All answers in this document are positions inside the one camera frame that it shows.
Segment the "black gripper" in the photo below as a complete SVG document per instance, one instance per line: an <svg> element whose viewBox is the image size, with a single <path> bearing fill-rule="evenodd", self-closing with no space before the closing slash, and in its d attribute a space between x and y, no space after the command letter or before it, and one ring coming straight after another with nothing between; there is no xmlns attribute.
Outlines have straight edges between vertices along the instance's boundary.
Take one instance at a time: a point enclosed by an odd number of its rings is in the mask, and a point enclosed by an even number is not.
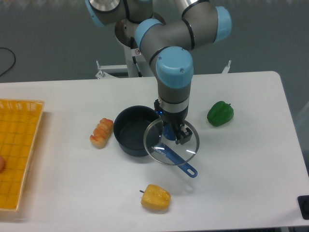
<svg viewBox="0 0 309 232"><path fill-rule="evenodd" d="M176 144L185 144L191 139L191 130L184 124L187 114L188 108L176 113L171 113L164 109L160 109L160 116L163 121L163 125L170 125L172 127Z"/></svg>

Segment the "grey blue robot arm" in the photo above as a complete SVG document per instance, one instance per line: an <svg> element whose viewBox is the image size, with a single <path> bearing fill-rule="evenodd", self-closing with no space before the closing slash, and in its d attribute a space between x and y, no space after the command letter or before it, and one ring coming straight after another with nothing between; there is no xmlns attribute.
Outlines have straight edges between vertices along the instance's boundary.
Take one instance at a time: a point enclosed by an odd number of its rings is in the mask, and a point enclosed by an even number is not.
<svg viewBox="0 0 309 232"><path fill-rule="evenodd" d="M185 144L192 130L185 126L188 113L193 58L191 50L228 37L229 11L208 0L177 0L181 19L164 24L155 18L150 0L88 0L93 21L100 25L125 22L130 47L138 49L157 79L154 107L170 132L168 139Z"/></svg>

